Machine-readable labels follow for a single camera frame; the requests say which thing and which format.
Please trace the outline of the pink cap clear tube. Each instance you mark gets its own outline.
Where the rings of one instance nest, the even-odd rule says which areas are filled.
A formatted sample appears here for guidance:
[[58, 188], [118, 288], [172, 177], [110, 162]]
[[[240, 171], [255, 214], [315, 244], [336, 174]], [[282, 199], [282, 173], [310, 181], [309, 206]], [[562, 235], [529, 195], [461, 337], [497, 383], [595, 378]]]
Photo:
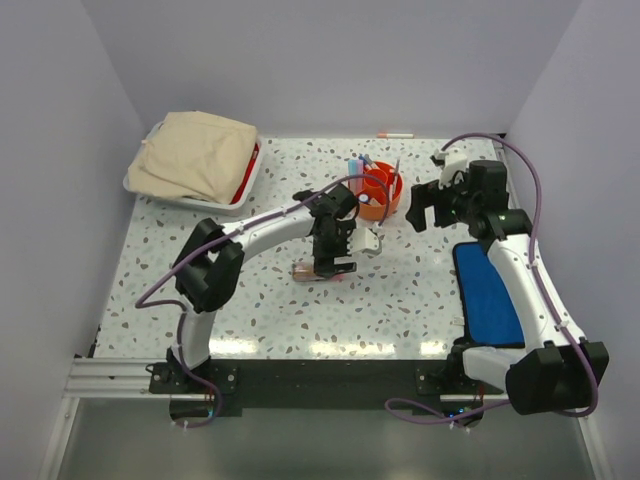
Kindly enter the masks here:
[[314, 265], [312, 263], [300, 262], [292, 265], [291, 276], [295, 282], [307, 283], [338, 281], [344, 277], [344, 274], [342, 272], [329, 270], [323, 274], [319, 274], [314, 270]]

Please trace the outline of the clear purple gel pen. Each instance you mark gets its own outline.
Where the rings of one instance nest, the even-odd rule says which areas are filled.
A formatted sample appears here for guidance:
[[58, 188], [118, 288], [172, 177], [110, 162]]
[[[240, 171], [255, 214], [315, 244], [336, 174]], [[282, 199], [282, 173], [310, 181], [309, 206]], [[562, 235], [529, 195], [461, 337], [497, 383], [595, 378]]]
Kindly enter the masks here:
[[391, 189], [390, 189], [392, 200], [396, 198], [396, 194], [399, 192], [400, 164], [401, 164], [401, 159], [397, 159], [393, 169], [393, 173], [392, 173], [392, 183], [391, 183]]

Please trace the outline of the grey cap acrylic marker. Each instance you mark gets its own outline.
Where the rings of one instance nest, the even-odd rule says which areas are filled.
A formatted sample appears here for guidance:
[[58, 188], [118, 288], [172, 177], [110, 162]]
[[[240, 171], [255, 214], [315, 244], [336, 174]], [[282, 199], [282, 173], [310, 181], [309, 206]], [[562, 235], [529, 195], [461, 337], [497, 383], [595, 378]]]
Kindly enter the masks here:
[[368, 155], [360, 155], [359, 160], [363, 163], [363, 169], [365, 172], [379, 168], [379, 166]]

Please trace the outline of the peach tip white marker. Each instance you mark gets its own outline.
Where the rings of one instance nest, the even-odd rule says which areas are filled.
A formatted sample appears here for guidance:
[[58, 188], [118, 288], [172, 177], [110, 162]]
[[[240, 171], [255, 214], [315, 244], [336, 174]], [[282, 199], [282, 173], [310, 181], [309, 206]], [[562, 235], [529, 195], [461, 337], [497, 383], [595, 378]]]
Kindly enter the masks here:
[[377, 138], [380, 139], [414, 139], [413, 133], [392, 133], [392, 132], [380, 132], [377, 134]]

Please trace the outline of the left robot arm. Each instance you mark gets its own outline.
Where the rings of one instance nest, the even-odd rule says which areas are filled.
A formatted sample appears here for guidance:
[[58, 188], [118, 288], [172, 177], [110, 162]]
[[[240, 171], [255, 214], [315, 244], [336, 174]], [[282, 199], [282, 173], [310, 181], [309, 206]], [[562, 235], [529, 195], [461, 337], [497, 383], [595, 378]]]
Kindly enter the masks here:
[[312, 238], [312, 271], [320, 279], [356, 270], [348, 257], [349, 237], [356, 221], [348, 214], [358, 209], [356, 196], [337, 184], [328, 192], [301, 191], [293, 202], [250, 219], [219, 225], [199, 222], [174, 266], [175, 288], [189, 302], [173, 356], [173, 382], [185, 392], [200, 390], [207, 380], [208, 339], [217, 310], [236, 290], [243, 265], [253, 257], [293, 239]]

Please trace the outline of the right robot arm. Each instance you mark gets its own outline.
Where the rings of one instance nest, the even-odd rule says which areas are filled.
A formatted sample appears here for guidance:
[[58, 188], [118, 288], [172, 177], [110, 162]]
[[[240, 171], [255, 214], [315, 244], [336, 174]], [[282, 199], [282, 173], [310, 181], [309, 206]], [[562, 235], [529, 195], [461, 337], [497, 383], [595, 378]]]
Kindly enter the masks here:
[[454, 348], [445, 369], [448, 386], [469, 392], [480, 381], [504, 391], [521, 415], [590, 414], [609, 363], [601, 342], [589, 341], [564, 307], [534, 238], [527, 213], [509, 206], [507, 169], [498, 161], [473, 161], [451, 175], [412, 186], [406, 218], [426, 229], [426, 211], [445, 228], [468, 226], [499, 275], [514, 307], [523, 346], [471, 341]]

